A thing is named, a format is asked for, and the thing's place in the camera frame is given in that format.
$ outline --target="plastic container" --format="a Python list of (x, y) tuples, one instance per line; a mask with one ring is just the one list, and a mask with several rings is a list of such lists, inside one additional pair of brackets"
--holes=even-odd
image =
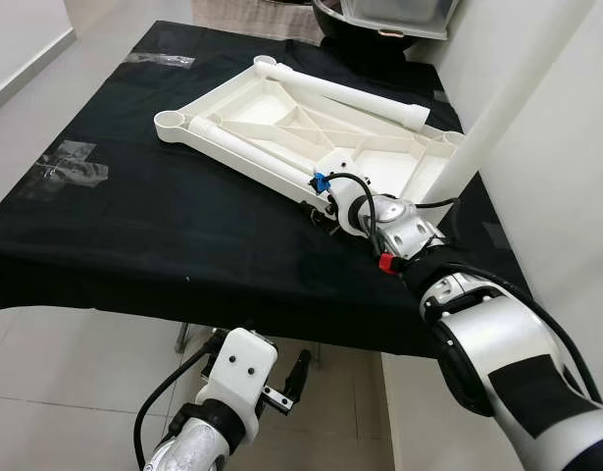
[[(365, 30), (392, 39), (447, 39), (447, 24), (458, 0), (313, 0), (314, 12), (326, 35), (343, 31), (368, 37)], [(356, 31), (357, 26), (363, 30)]]
[(440, 0), (345, 0), (352, 14), (360, 19), (382, 22), (429, 22)]

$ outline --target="black cloth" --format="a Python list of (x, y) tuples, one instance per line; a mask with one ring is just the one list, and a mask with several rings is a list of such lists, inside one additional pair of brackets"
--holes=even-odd
[[(300, 72), (428, 106), (430, 125), (459, 130), (451, 106), (437, 99), (433, 67), (403, 57), (363, 67), (328, 47), (166, 22), (153, 24), (133, 51), (194, 62), (119, 65), (0, 204), (0, 308), (94, 307), (431, 356), (417, 301), (376, 267), (366, 241), (329, 236), (283, 196), (160, 141), (153, 116), (267, 54)], [(498, 225), (481, 182), (472, 185), (473, 207), (483, 210), (464, 225)], [(510, 250), (482, 237), (483, 245), (473, 240), (484, 258), (519, 273)]]

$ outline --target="blue connector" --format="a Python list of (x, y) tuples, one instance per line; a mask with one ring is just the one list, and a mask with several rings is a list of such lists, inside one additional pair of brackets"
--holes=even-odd
[(317, 194), (328, 190), (331, 186), (329, 180), (326, 180), (325, 175), (318, 173), (314, 174), (314, 178), (310, 181), (310, 185), (316, 191)]

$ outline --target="white tube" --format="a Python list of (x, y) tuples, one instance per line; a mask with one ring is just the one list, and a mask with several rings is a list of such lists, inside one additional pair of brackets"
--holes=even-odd
[(238, 154), (300, 187), (307, 187), (308, 182), (312, 178), (312, 176), (304, 174), (277, 159), (277, 157), (258, 149), (230, 132), (222, 130), (215, 123), (205, 118), (201, 118), (200, 116), (196, 116), (192, 119), (188, 126), (188, 130), (201, 137), (205, 137), (209, 141), (218, 144), (220, 147), (223, 147), (234, 154)]
[(305, 88), (326, 98), (383, 116), (414, 131), (421, 130), (429, 115), (429, 108), (425, 106), (406, 105), (356, 88), (301, 74), (284, 64), (274, 65), (264, 56), (258, 56), (254, 60), (254, 67), (258, 76), (263, 79), (269, 77), (282, 83)]
[[(594, 0), (557, 2), (546, 20), (547, 31), (527, 48), (517, 72), (501, 86), (467, 133), (456, 154), (424, 198), (440, 201), (459, 195), (483, 165), (486, 157), (524, 109), (529, 98), (549, 72), (561, 51), (574, 35), (594, 4)], [(446, 210), (434, 214), (437, 223)]]

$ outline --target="black cable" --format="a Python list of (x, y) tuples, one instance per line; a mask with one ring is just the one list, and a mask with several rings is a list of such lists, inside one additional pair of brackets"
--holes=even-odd
[(509, 281), (491, 273), (487, 270), (483, 270), (481, 268), (472, 267), (469, 265), (463, 265), (461, 263), (445, 263), (443, 268), (448, 268), (451, 270), (455, 270), (456, 272), (462, 272), (469, 275), (475, 275), (477, 277), (482, 277), (487, 280), (490, 280), (497, 285), (501, 286), (503, 289), (507, 290), (510, 294), (515, 296), (520, 302), (522, 302), (525, 306), (531, 309), (536, 316), (538, 316), (544, 323), (549, 327), (554, 334), (560, 339), (563, 343), (569, 354), (571, 355), (574, 363), (576, 363), (576, 367), (578, 368), (578, 372), (584, 385), (586, 386), (586, 391), (590, 398), (597, 402), (603, 403), (602, 396), (595, 385), (595, 381), (591, 376), (591, 372), (586, 366), (584, 359), (582, 358), (582, 354), (579, 352), (578, 347), (574, 343), (569, 334), (565, 332), (565, 329), (556, 322), (556, 320), (540, 305), (538, 304), (534, 298), (523, 291), (521, 288), (513, 285)]
[(449, 222), (451, 224), (451, 232), (453, 233), (453, 239), (460, 243), (460, 230), (458, 229), (458, 214), (460, 213), (460, 198), (449, 198), (443, 199), (442, 201), (437, 201), (435, 203), (419, 203), (416, 204), (418, 209), (430, 209), (430, 208), (440, 208), (442, 206), (447, 206), (448, 204), (453, 204), (453, 207), (449, 210), (450, 219)]
[(447, 206), (448, 204), (456, 204), (457, 202), (460, 202), (460, 198), (443, 199), (442, 201), (436, 201), (435, 203), (419, 203), (415, 206), (419, 209), (440, 208), (442, 206)]
[(137, 459), (138, 469), (144, 469), (146, 465), (146, 459), (144, 458), (144, 451), (142, 450), (142, 422), (148, 412), (148, 409), (153, 405), (162, 393), (168, 389), (168, 387), (174, 383), (183, 373), (185, 373), (190, 367), (192, 367), (197, 361), (199, 361), (206, 353), (209, 353), (213, 346), (213, 339), (206, 341), (201, 348), (197, 350), (192, 356), (190, 356), (181, 366), (172, 372), (172, 374), (164, 380), (164, 382), (155, 389), (151, 395), (144, 401), (142, 407), (137, 412), (135, 417), (135, 423), (133, 424), (133, 446), (135, 448), (135, 458)]
[(325, 177), (325, 181), (328, 182), (330, 180), (335, 179), (349, 179), (353, 180), (357, 184), (362, 187), (362, 190), (367, 196), (367, 200), (369, 201), (369, 217), (371, 218), (371, 226), (369, 227), (369, 239), (373, 244), (373, 251), (376, 257), (381, 255), (381, 250), (379, 249), (379, 241), (377, 239), (377, 220), (376, 220), (376, 206), (373, 202), (373, 195), (371, 194), (371, 190), (367, 183), (362, 180), (360, 177), (354, 174), (349, 174), (346, 172), (339, 172), (337, 174), (331, 174)]

